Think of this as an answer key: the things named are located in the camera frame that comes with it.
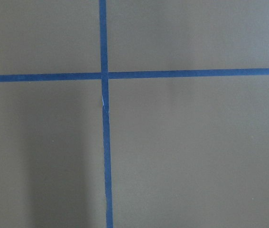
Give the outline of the brown paper table cover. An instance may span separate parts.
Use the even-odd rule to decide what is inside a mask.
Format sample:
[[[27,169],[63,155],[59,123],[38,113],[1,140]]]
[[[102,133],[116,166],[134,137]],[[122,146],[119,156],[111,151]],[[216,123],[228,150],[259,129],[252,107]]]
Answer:
[[[108,0],[113,225],[269,228],[269,0]],[[0,0],[0,228],[104,228],[99,2]]]

